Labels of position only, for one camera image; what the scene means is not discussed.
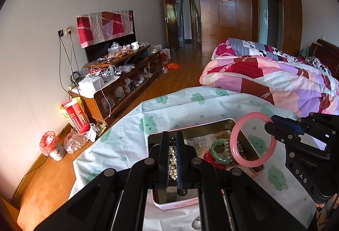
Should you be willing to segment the pink bangle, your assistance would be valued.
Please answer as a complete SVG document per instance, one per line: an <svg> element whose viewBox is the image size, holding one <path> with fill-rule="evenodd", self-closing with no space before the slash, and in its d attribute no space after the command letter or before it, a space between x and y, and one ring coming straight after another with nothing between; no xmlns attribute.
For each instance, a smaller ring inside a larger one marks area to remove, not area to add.
<svg viewBox="0 0 339 231"><path fill-rule="evenodd" d="M249 142L251 143L254 150L259 155L261 155L261 157L259 157L256 160L246 160L243 157L243 155L240 152L240 148L238 146L238 135L242 131L241 128L247 122L249 122L250 120L253 120L253 119L259 119L259 120L262 120L265 123L269 123L269 122L273 123L271 118L269 118L264 113L252 112L252 113L246 114L245 116L240 118L240 120L238 120L238 122L236 122L236 124L234 125L234 127L231 131L230 142L229 142L230 152L232 154L232 157L234 157L235 161L239 165L242 165L242 166L248 167L248 168L255 168L255 167L258 167L258 166L264 164L265 162L267 162L270 159L270 157L273 155L275 148L276 148L276 145L277 145L277 141L275 140L274 136L271 136L270 146L268 147L266 145L265 141L262 140L261 138L259 138L257 136L248 135L247 138L248 138Z"/></svg>

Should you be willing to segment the pink patchwork quilt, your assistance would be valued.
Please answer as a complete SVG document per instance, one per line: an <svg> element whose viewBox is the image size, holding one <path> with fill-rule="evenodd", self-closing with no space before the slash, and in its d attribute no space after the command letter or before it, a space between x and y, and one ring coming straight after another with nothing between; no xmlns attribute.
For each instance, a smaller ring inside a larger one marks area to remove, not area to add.
<svg viewBox="0 0 339 231"><path fill-rule="evenodd" d="M222 41L199 82L251 94L298 117L338 114L338 80L317 57L293 57L257 42L236 38Z"/></svg>

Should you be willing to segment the pink Genji tin box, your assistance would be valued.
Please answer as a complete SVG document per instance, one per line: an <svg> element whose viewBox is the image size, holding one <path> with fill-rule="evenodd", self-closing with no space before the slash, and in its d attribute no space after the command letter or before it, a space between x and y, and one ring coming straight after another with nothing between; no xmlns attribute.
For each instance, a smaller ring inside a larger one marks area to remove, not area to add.
<svg viewBox="0 0 339 231"><path fill-rule="evenodd" d="M169 188L165 190L153 190L152 200L154 205L161 210L177 209L185 206L191 206L198 204L198 193L196 190L189 190L185 196L180 196L176 192L178 184L178 170L177 170L177 158L176 158L176 143L175 134L181 132L183 139L196 138L198 136L204 136L208 134L217 134L220 132L227 132L231 135L231 131L235 125L235 121L231 118L227 118L220 121L215 121L207 124L197 124L195 126L186 128L174 128L169 130ZM232 157L230 152L230 138L218 139L210 148L210 151L205 153L203 160L209 162L213 167L229 171L234 167L238 167L245 171L250 177L255 178L262 173L264 166L260 165L255 168L248 168L239 165Z"/></svg>

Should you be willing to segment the cloud print white tablecloth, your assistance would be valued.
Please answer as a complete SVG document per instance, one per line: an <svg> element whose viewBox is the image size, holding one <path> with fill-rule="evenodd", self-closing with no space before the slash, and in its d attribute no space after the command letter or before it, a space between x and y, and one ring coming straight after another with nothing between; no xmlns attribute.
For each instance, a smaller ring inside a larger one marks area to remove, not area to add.
<svg viewBox="0 0 339 231"><path fill-rule="evenodd" d="M207 86L187 88L142 102L75 159L76 180L71 194L75 195L106 168L124 170L146 158L150 134L229 118L239 120L251 112L297 118L293 111L253 95ZM278 143L255 182L302 225L310 226L315 203L285 167L282 143Z"/></svg>

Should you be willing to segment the printed paper sheet in tin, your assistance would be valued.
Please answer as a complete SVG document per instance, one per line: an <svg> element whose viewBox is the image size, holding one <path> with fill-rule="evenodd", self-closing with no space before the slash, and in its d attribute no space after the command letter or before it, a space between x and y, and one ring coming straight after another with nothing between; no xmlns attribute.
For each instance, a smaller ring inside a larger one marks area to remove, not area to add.
<svg viewBox="0 0 339 231"><path fill-rule="evenodd" d="M220 132L217 134L208 134L196 138L184 139L187 145L195 148L197 157L203 158L204 154L210 151L211 145L218 139L229 139L230 134Z"/></svg>

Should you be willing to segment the crumpled clear plastic bag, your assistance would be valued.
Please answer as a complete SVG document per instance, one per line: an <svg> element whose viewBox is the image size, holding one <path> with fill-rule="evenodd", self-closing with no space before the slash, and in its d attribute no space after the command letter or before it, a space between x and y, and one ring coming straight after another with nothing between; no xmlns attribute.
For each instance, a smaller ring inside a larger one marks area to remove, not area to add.
<svg viewBox="0 0 339 231"><path fill-rule="evenodd" d="M71 129L69 134L65 137L63 147L67 153L74 153L81 149L86 142L94 142L97 137L96 127L90 126L90 130L85 133L79 133L75 129Z"/></svg>

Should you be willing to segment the red yellow carton box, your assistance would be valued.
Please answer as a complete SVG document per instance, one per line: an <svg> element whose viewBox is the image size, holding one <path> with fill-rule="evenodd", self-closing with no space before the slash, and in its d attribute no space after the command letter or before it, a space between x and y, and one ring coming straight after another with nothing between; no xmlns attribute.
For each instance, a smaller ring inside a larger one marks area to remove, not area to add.
<svg viewBox="0 0 339 231"><path fill-rule="evenodd" d="M90 130L90 121L80 97L72 98L60 106L60 112L68 123L80 134Z"/></svg>

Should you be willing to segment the wooden TV cabinet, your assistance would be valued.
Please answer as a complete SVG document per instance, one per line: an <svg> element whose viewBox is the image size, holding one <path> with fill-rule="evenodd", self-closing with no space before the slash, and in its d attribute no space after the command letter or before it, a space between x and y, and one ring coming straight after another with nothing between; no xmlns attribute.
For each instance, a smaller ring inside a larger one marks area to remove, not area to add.
<svg viewBox="0 0 339 231"><path fill-rule="evenodd" d="M91 122L110 125L160 74L161 52L159 49L140 47L121 58L115 58L112 64L92 63L85 68L90 74L102 77L104 87L81 95L75 86L70 94L82 99Z"/></svg>

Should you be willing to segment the white box on cabinet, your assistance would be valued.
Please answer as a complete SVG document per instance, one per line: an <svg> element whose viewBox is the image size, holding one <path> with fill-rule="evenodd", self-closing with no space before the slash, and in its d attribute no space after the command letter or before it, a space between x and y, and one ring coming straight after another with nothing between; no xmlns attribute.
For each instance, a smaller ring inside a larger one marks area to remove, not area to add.
<svg viewBox="0 0 339 231"><path fill-rule="evenodd" d="M81 95L94 93L101 90L105 85L102 77L85 77L78 83L79 92Z"/></svg>

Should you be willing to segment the orange object on floor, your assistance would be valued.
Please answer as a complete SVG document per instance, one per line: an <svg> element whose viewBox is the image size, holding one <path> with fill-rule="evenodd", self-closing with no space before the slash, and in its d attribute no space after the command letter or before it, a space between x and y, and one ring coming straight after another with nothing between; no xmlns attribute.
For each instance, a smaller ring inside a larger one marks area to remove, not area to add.
<svg viewBox="0 0 339 231"><path fill-rule="evenodd" d="M178 69L180 67L177 63L167 63L164 66L167 69Z"/></svg>

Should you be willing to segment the black television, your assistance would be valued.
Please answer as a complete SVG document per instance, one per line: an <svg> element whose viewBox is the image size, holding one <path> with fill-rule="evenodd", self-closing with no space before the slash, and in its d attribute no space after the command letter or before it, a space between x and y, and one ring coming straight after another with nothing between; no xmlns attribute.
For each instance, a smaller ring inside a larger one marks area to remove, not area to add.
<svg viewBox="0 0 339 231"><path fill-rule="evenodd" d="M84 48L87 60L89 62L92 62L98 58L108 55L108 49L114 43L117 43L120 46L125 46L136 41L134 14L133 14L133 28L134 28L134 33L131 35L123 36L117 39L109 40L106 42L98 43L98 44Z"/></svg>

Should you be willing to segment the white mug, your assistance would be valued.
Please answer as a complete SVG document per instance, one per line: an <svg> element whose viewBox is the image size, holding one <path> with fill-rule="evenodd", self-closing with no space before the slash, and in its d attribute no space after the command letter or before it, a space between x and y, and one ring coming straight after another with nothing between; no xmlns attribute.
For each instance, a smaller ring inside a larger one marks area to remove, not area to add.
<svg viewBox="0 0 339 231"><path fill-rule="evenodd" d="M132 47L132 50L134 50L134 51L136 51L136 50L138 50L140 48L138 42L131 43L131 47Z"/></svg>

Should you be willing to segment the red pink patchwork cloth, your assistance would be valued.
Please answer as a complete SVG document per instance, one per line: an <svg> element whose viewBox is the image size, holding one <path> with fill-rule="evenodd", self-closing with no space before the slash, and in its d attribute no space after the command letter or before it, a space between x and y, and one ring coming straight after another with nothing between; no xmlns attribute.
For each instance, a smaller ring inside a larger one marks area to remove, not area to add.
<svg viewBox="0 0 339 231"><path fill-rule="evenodd" d="M81 48L134 33L133 11L102 11L76 17Z"/></svg>

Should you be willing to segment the wooden door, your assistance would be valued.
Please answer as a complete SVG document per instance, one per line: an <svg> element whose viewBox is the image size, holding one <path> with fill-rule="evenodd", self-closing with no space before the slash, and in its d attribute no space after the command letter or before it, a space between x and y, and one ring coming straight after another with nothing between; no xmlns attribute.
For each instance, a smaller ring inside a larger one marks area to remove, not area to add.
<svg viewBox="0 0 339 231"><path fill-rule="evenodd" d="M178 14L176 0L163 0L165 35L171 53L179 48Z"/></svg>

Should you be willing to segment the wall power socket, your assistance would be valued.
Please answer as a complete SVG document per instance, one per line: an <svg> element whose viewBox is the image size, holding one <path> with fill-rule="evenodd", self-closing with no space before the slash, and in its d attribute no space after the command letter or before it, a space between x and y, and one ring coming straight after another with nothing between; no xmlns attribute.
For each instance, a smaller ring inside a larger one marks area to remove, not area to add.
<svg viewBox="0 0 339 231"><path fill-rule="evenodd" d="M71 27L63 28L62 30L58 31L59 37L67 36L67 35L71 35L71 34L72 34Z"/></svg>

